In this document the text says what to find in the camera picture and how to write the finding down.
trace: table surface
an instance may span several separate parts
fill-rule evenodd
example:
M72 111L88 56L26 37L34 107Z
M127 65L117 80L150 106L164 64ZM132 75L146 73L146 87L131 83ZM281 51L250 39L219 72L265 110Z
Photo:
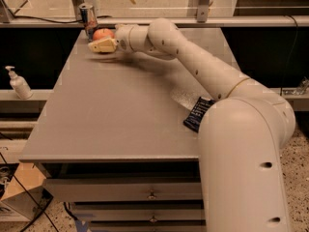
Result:
M220 29L182 31L238 67ZM183 120L209 94L182 64L143 53L97 54L87 43L82 31L20 160L197 160L198 134Z

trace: soap dispenser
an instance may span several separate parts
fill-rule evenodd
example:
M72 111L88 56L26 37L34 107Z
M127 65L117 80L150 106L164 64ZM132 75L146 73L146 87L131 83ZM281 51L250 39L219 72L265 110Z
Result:
M17 75L14 71L13 66L7 66L6 70L9 72L9 76L11 78L10 84L12 88L16 91L17 95L23 99L29 99L32 96L32 91L26 82L25 78L22 76Z

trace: cardboard box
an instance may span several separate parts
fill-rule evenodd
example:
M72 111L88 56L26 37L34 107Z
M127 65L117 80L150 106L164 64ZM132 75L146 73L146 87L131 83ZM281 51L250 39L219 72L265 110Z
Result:
M20 163L14 174L36 202L40 203L42 181L45 179L41 171L33 163ZM30 221L38 210L36 202L18 181L12 177L0 199L0 221Z
M26 142L27 140L0 140L0 153L7 163L19 163Z

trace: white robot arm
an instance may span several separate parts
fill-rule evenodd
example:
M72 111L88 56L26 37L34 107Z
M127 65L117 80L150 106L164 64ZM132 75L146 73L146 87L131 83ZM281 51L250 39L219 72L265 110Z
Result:
M279 149L295 129L289 103L190 42L168 19L116 32L118 48L177 58L217 101L199 130L209 232L291 232Z

